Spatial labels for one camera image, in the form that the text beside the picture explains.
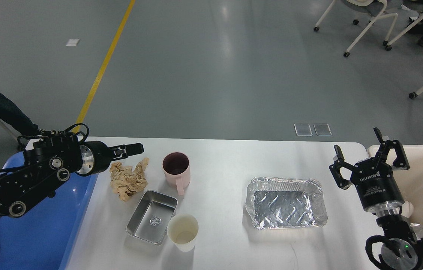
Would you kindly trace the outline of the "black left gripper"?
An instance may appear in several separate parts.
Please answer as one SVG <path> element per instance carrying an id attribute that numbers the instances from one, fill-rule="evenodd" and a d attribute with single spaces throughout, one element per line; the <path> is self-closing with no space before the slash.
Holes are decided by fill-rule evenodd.
<path id="1" fill-rule="evenodd" d="M 89 141 L 80 144 L 82 166 L 78 170 L 80 176 L 90 176 L 105 171 L 113 158 L 128 158 L 144 152 L 141 143 L 116 145 L 108 147 L 101 141 Z"/>

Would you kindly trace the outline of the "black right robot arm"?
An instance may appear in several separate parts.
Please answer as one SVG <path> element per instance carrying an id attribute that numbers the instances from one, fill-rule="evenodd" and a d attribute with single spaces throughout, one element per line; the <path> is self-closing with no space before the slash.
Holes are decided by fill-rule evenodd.
<path id="1" fill-rule="evenodd" d="M 410 169 L 410 164 L 398 140 L 383 136 L 377 127 L 373 130 L 379 142 L 373 157 L 352 165 L 335 145 L 330 172 L 338 188 L 356 188 L 363 210 L 376 216 L 384 232 L 366 240 L 369 261 L 380 270 L 423 270 L 423 237 L 417 236 L 408 217 L 402 215 L 405 199 L 393 176 L 396 170 Z"/>

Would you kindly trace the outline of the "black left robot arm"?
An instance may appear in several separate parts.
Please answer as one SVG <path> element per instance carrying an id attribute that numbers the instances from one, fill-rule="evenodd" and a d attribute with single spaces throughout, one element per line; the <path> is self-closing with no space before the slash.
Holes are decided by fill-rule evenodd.
<path id="1" fill-rule="evenodd" d="M 0 169 L 0 218 L 19 218 L 55 192 L 76 173 L 91 176 L 105 171 L 112 162 L 144 152 L 141 143 L 107 146 L 88 141 L 89 128 L 74 133 L 76 123 L 65 130 L 44 130 L 25 136 L 33 149 L 22 153 L 24 163 Z"/>

